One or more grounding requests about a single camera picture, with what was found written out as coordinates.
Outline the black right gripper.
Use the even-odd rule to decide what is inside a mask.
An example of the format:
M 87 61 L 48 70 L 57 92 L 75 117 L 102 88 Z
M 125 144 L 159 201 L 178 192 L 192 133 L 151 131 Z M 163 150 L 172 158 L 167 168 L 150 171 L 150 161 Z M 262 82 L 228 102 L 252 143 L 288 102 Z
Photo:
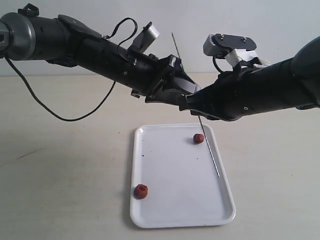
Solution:
M 211 85 L 193 94 L 178 98 L 179 111 L 189 111 L 192 116 L 226 122 L 258 113 L 257 91 L 252 75 L 257 68 L 243 68 L 239 72 L 218 74 Z

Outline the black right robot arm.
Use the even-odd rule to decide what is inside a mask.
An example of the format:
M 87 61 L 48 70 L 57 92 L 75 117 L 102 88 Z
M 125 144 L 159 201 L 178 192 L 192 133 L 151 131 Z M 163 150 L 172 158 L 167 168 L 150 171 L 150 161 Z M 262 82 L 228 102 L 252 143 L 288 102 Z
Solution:
M 294 57 L 264 65 L 255 56 L 255 42 L 245 36 L 222 33 L 207 37 L 206 56 L 226 60 L 231 71 L 179 100 L 179 110 L 208 120 L 232 122 L 244 116 L 320 106 L 320 40 L 313 39 Z

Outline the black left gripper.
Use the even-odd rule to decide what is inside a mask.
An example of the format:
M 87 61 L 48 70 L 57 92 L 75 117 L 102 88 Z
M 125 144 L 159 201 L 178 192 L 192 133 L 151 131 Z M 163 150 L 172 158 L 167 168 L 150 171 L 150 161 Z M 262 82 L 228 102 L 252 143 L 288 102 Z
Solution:
M 179 106 L 183 96 L 202 89 L 186 74 L 182 60 L 175 55 L 158 58 L 129 47 L 124 56 L 129 66 L 127 77 L 131 96 L 145 97 L 146 104 Z

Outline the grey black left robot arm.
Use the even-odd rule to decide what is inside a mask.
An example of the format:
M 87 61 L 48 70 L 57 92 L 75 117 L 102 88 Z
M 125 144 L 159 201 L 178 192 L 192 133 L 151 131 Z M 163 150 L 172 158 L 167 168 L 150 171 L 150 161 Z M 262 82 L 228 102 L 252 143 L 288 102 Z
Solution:
M 130 35 L 123 48 L 109 35 L 90 29 L 67 15 L 40 17 L 39 9 L 27 4 L 0 19 L 0 55 L 13 61 L 44 60 L 67 68 L 80 66 L 131 89 L 133 97 L 146 103 L 177 105 L 181 96 L 200 90 L 174 55 L 146 55 L 159 32 L 152 23 Z

